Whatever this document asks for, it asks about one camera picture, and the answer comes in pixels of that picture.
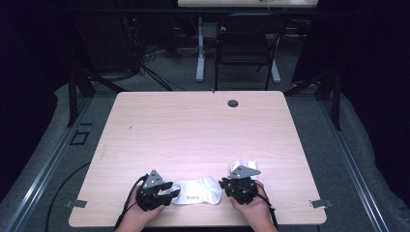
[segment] hand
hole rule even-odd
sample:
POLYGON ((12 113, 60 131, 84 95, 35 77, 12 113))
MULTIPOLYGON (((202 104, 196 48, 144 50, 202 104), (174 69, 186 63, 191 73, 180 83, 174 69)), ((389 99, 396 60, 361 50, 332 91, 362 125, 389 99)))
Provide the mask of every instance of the hand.
MULTIPOLYGON (((255 181, 257 184, 257 192, 268 199, 263 190, 263 184, 255 181)), ((232 196, 229 197, 232 206, 239 211, 247 220, 249 226, 255 232, 278 232, 271 221, 271 213, 269 212, 268 204, 259 196, 256 196, 247 205, 241 205, 232 196)))
MULTIPOLYGON (((132 192, 128 207, 136 202, 135 197, 138 189, 139 186, 137 186, 132 192)), ((123 220, 121 221, 121 224, 116 232, 140 232, 148 221, 158 216, 163 209, 165 209, 165 206, 161 205, 152 211, 143 211, 137 204, 134 204, 124 214, 123 220)))

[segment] table leg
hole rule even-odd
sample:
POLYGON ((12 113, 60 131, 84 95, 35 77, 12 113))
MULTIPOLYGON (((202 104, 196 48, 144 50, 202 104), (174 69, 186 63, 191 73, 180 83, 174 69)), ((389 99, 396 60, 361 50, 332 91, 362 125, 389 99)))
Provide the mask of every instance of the table leg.
POLYGON ((280 84, 280 76, 278 71, 277 62, 274 59, 274 65, 272 66, 272 79, 275 84, 280 84))
POLYGON ((202 31, 202 17, 198 19, 198 65, 196 67, 196 81, 202 82, 204 80, 205 69, 205 51, 204 51, 204 35, 202 31))

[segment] light wood surface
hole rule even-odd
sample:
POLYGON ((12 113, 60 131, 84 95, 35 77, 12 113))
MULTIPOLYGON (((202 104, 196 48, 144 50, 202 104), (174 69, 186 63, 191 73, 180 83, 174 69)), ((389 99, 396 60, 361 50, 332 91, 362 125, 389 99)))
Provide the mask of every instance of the light wood surface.
MULTIPOLYGON (((274 91, 121 93, 112 107, 70 225, 113 226, 133 183, 156 169, 167 182, 212 177, 255 160, 279 224, 320 224, 323 209, 286 100, 274 91), (228 106, 235 100, 237 107, 228 106)), ((218 205, 170 205, 150 226, 246 225, 218 205)))
POLYGON ((179 7, 315 8, 318 0, 178 0, 179 7))

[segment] wooden table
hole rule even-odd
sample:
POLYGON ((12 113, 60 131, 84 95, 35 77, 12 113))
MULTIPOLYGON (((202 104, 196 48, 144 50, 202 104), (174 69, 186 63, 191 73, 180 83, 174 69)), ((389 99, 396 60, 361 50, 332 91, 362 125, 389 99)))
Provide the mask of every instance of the wooden table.
POLYGON ((179 7, 315 8, 318 0, 178 0, 179 7))
MULTIPOLYGON (((226 177, 255 160, 279 224, 320 224, 319 194, 281 92, 139 92, 118 95, 70 225, 113 226, 133 183, 156 169, 168 182, 226 177), (237 107, 227 103, 238 102, 237 107)), ((246 225, 223 194, 218 205, 170 205, 149 226, 246 225)))

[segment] circular hole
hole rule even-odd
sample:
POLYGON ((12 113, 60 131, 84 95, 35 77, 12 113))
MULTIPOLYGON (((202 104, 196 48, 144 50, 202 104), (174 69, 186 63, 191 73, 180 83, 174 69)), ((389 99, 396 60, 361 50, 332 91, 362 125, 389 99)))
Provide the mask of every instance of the circular hole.
POLYGON ((236 101, 236 100, 229 100, 229 101, 228 101, 228 105, 229 105, 230 107, 236 107, 236 106, 238 106, 238 101, 236 101))

